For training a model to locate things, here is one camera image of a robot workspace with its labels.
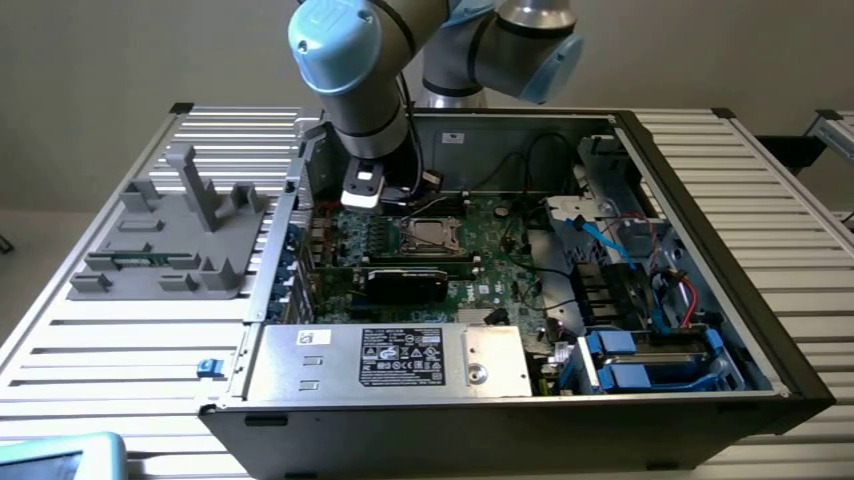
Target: white wall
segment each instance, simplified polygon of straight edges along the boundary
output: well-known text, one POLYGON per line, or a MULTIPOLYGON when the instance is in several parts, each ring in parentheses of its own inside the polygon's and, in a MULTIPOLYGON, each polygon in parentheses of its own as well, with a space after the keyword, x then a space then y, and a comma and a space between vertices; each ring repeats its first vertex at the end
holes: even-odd
MULTIPOLYGON (((0 0, 0 205, 98 209, 175 101, 315 105, 284 42, 295 4, 0 0)), ((727 106, 775 133, 854 107, 854 1, 573 4, 587 51, 554 105, 727 106)), ((844 199, 845 179, 818 177, 844 199)))
POLYGON ((54 276, 83 231, 90 213, 0 210, 0 234, 15 251, 0 255, 0 344, 54 276))

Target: blue cable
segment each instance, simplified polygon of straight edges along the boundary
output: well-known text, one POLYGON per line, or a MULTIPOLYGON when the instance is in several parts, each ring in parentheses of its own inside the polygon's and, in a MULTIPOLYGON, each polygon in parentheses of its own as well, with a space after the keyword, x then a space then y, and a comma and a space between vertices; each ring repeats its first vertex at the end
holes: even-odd
MULTIPOLYGON (((574 224, 570 220, 566 220, 566 224, 570 227, 574 227, 574 224)), ((621 245, 614 243, 611 240, 609 240, 609 238, 602 234, 602 232, 597 230, 597 227, 594 227, 590 223, 585 223, 582 225, 582 228, 590 235, 593 235, 593 237, 599 241, 602 245, 605 245, 610 249, 615 250, 617 253, 619 253, 619 255, 626 260, 626 263, 629 263, 629 268, 634 270, 637 267, 634 262, 631 261, 631 257, 629 256, 629 252, 626 251, 626 249, 621 245)))

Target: warning label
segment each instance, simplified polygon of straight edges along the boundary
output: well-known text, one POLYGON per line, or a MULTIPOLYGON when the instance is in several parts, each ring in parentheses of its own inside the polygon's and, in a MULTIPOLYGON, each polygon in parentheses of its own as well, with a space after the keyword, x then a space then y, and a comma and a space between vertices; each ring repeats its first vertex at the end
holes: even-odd
POLYGON ((359 367, 366 387, 445 385, 442 329, 366 328, 359 367))

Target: metal slat surface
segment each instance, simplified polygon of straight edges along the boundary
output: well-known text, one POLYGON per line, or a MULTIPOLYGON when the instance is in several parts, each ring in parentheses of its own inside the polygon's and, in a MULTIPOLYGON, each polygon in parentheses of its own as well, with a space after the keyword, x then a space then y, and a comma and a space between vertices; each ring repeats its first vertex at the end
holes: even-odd
MULTIPOLYGON (((840 405, 789 435, 746 439, 691 472, 561 478, 852 478, 854 305, 840 295, 854 293, 854 259, 838 255, 837 240, 810 223, 803 204, 729 123, 709 110, 642 110, 638 115, 840 405)), ((299 122, 299 109, 196 107, 176 138, 198 143, 199 170, 220 191, 248 180, 275 195, 298 146, 288 137, 262 135, 287 135, 299 122)), ((147 171, 164 191, 183 190, 160 152, 152 153, 147 171)), ((251 285, 248 278, 243 292, 251 285)), ((0 445, 99 428, 126 437, 131 478, 248 478, 195 418, 203 399, 227 386, 227 381, 199 381, 195 366, 203 358, 231 361, 247 299, 83 308, 63 298, 64 292, 0 377, 7 382, 0 385, 0 445)))

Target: cable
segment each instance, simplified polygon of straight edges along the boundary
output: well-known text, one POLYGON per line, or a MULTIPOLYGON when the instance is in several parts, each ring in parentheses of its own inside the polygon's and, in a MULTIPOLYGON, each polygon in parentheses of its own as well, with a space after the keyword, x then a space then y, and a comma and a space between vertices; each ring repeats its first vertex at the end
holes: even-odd
POLYGON ((418 130, 415 129, 415 120, 413 119, 413 97, 410 96, 410 86, 406 83, 406 77, 403 76, 403 73, 398 75, 398 80, 401 82, 398 85, 398 89, 401 90, 401 95, 403 97, 403 108, 406 112, 407 123, 410 125, 410 132, 413 134, 413 141, 415 142, 415 158, 418 160, 418 176, 415 177, 415 184, 413 185, 409 196, 409 199, 413 199, 413 197, 415 197, 418 189, 422 186, 422 177, 425 176, 425 152, 422 150, 422 138, 418 134, 418 130))
POLYGON ((406 217, 403 217, 401 219, 402 222, 405 222, 406 220, 409 220, 410 218, 413 218, 415 215, 418 215, 419 213, 422 213, 425 210, 427 210, 430 207, 433 207, 437 203, 439 203, 442 200, 447 200, 450 197, 439 197, 435 198, 434 200, 430 201, 430 203, 427 203, 427 205, 425 205, 423 207, 421 207, 418 210, 415 210, 413 213, 410 213, 406 217))
POLYGON ((653 222, 650 222, 650 218, 643 215, 642 213, 638 212, 629 212, 629 213, 623 213, 619 217, 617 217, 615 220, 611 221, 611 223, 609 223, 605 228, 602 230, 599 230, 599 233, 605 233, 606 230, 610 230, 611 227, 621 222, 622 220, 630 219, 630 218, 637 218, 639 220, 643 220, 646 222, 647 228, 650 230, 650 237, 653 239, 653 253, 650 253, 650 260, 649 260, 649 265, 647 265, 647 271, 651 272, 653 270, 655 270, 655 264, 658 261, 657 258, 657 253, 658 253, 658 235, 655 235, 655 227, 653 226, 653 222))
POLYGON ((682 320, 682 324, 679 325, 679 327, 686 328, 687 326, 691 325, 691 318, 694 317, 694 310, 697 310, 697 302, 699 300, 699 295, 697 294, 697 288, 694 287, 694 284, 687 279, 687 277, 682 277, 679 279, 679 282, 682 282, 685 286, 689 287, 689 290, 691 291, 691 305, 689 306, 689 310, 685 313, 685 319, 682 320))
POLYGON ((458 249, 458 248, 453 248, 453 247, 449 247, 447 245, 442 245, 441 243, 431 242, 430 240, 425 240, 423 238, 417 237, 415 235, 413 235, 413 234, 411 234, 411 233, 409 233, 409 232, 405 232, 403 230, 401 230, 401 235, 403 235, 403 236, 406 236, 406 237, 410 237, 410 238, 413 238, 413 239, 418 240, 419 242, 425 242, 425 243, 427 243, 427 244, 430 244, 430 245, 434 245, 434 246, 437 246, 437 247, 445 248, 445 249, 446 249, 446 250, 449 250, 450 252, 459 252, 459 249, 458 249))
POLYGON ((547 312, 549 310, 554 310, 558 307, 562 307, 570 303, 575 303, 578 302, 578 300, 575 298, 570 298, 569 300, 551 305, 549 307, 535 307, 534 305, 529 304, 529 302, 526 301, 526 297, 529 295, 529 292, 531 291, 531 288, 534 288, 534 285, 530 285, 529 288, 525 290, 525 292, 522 292, 522 295, 519 295, 519 301, 522 303, 522 305, 526 306, 526 308, 529 308, 530 310, 534 310, 535 312, 547 312))
POLYGON ((573 146, 570 145, 569 140, 563 137, 563 135, 561 135, 558 132, 545 132, 541 133, 534 140, 531 140, 531 143, 529 144, 529 148, 527 148, 527 152, 525 155, 525 184, 523 184, 523 189, 522 189, 522 193, 527 194, 529 193, 529 189, 531 187, 531 183, 533 183, 533 175, 531 175, 531 158, 534 158, 534 149, 537 148, 537 145, 539 144, 541 141, 543 141, 547 138, 554 138, 557 140, 561 141, 561 143, 563 144, 563 148, 566 150, 566 155, 567 157, 570 157, 570 175, 567 178, 571 179, 571 184, 570 184, 570 192, 575 192, 577 191, 577 185, 575 185, 575 177, 574 177, 574 172, 575 172, 575 156, 573 155, 575 153, 575 155, 578 155, 578 152, 575 152, 575 150, 573 149, 573 146))
POLYGON ((519 263, 510 254, 507 254, 507 258, 510 259, 510 261, 517 267, 525 268, 530 272, 554 273, 557 275, 561 275, 567 280, 573 280, 573 277, 570 277, 570 274, 566 272, 562 272, 561 270, 555 270, 553 268, 541 268, 541 267, 535 267, 534 265, 526 265, 525 263, 519 263))
POLYGON ((519 152, 510 152, 507 155, 505 155, 505 158, 502 158, 502 161, 498 162, 498 165, 495 166, 495 169, 490 172, 490 174, 486 176, 486 178, 483 180, 481 180, 475 184, 475 186, 469 189, 470 191, 473 191, 473 192, 477 191, 481 187, 483 187, 483 185, 486 185, 490 182, 490 180, 493 180, 493 177, 495 177, 495 175, 498 175, 498 172, 501 172, 502 167, 507 164, 507 160, 510 160, 514 156, 518 156, 525 161, 525 155, 522 155, 519 152))

